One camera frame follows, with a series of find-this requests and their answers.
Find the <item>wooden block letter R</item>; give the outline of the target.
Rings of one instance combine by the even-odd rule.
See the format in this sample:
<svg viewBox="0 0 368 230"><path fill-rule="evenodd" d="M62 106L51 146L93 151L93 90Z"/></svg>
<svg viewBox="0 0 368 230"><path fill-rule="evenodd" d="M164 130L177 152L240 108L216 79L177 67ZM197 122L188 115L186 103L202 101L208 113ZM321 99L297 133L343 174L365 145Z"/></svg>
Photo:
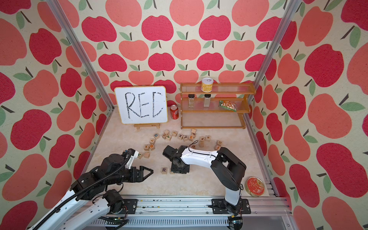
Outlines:
<svg viewBox="0 0 368 230"><path fill-rule="evenodd" d="M161 168L161 174L168 174L168 168L167 167L162 167Z"/></svg>

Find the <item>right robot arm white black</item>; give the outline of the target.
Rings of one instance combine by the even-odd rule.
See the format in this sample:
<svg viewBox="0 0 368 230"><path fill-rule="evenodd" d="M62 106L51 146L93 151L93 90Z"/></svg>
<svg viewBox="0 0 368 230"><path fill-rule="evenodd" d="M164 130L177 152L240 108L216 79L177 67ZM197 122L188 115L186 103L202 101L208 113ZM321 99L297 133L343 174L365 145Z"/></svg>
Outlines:
<svg viewBox="0 0 368 230"><path fill-rule="evenodd" d="M246 165L229 149L221 147L219 150L205 151L189 146L180 146L177 149L167 146L163 156L172 163L171 171L174 173L186 174L190 171L191 165L211 169L225 186L224 205L220 209L235 215L240 213L242 179L245 176Z"/></svg>

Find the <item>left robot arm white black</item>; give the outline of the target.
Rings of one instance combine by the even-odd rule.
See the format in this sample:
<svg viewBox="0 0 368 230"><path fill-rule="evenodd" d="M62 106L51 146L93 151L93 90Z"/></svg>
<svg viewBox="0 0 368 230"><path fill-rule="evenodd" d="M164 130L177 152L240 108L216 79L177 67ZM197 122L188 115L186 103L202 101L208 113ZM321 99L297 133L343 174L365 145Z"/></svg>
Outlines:
<svg viewBox="0 0 368 230"><path fill-rule="evenodd" d="M109 185L140 183L154 171L145 166L133 167L139 153L129 149L111 154L100 166L82 174L64 197L34 226L33 230L79 230L108 213L128 210L119 191L107 190Z"/></svg>

